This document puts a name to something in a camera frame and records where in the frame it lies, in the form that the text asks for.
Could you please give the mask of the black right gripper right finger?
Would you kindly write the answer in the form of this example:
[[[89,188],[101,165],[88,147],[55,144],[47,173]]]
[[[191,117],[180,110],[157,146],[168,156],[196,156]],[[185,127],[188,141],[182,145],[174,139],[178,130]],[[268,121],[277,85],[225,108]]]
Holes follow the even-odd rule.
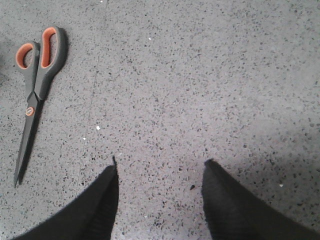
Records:
[[[221,165],[204,163],[201,194],[214,240],[318,240],[319,233],[276,211],[236,181]]]

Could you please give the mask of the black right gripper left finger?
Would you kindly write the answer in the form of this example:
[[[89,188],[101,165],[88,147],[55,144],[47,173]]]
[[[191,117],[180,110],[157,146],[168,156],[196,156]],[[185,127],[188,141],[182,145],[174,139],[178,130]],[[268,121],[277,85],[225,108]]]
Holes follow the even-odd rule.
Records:
[[[75,200],[16,240],[109,240],[119,204],[116,158]]]

